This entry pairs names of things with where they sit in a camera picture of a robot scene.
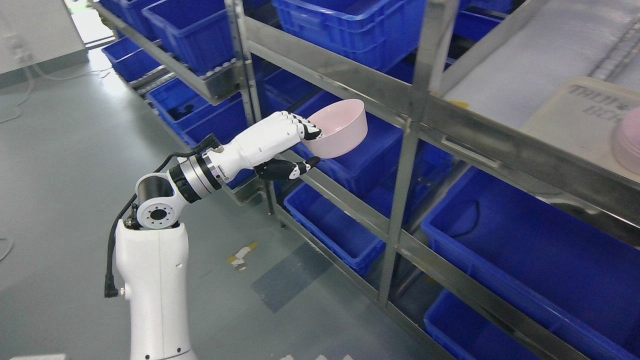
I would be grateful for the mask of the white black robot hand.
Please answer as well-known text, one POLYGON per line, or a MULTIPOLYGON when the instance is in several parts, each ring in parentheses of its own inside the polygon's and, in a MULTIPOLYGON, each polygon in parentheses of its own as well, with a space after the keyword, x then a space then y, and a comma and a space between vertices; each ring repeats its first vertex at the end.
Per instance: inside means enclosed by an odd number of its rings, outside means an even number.
POLYGON ((292 112, 276 111, 248 127, 222 146, 222 151, 208 151, 205 156, 225 182, 233 180, 243 169, 253 169, 262 180, 293 180, 317 166, 320 158, 291 162, 275 158, 301 141, 321 139, 323 132, 306 118, 292 112))

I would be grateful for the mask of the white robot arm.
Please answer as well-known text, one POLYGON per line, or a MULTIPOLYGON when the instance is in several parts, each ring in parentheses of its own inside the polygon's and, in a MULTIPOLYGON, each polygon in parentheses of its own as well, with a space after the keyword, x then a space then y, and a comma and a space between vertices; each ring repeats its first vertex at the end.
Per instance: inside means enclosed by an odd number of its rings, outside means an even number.
POLYGON ((169 171, 135 185, 133 213, 114 228, 114 257, 130 309, 132 360, 195 360, 186 275, 189 240, 180 222, 186 205, 250 168, 232 144, 207 146, 169 171))

